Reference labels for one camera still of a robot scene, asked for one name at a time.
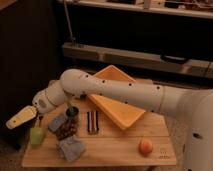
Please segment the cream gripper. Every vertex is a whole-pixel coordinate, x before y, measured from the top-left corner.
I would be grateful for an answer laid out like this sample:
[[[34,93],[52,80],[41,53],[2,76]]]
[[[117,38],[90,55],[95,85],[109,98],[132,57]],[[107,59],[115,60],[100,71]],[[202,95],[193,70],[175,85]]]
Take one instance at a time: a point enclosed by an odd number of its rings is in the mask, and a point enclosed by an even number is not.
[[[6,122],[8,129],[14,129],[25,122],[30,121],[37,115],[37,110],[34,106],[26,106],[21,109],[16,115]]]

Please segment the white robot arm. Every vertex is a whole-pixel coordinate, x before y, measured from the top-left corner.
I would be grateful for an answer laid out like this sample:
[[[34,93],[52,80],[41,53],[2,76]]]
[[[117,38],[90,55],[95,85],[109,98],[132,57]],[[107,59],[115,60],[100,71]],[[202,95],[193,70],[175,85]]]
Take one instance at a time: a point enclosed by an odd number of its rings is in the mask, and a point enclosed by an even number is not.
[[[213,171],[213,89],[184,89],[156,84],[101,79],[79,69],[68,69],[60,79],[39,91],[32,104],[6,122],[14,129],[38,113],[54,110],[70,96],[97,94],[189,124],[183,171]]]

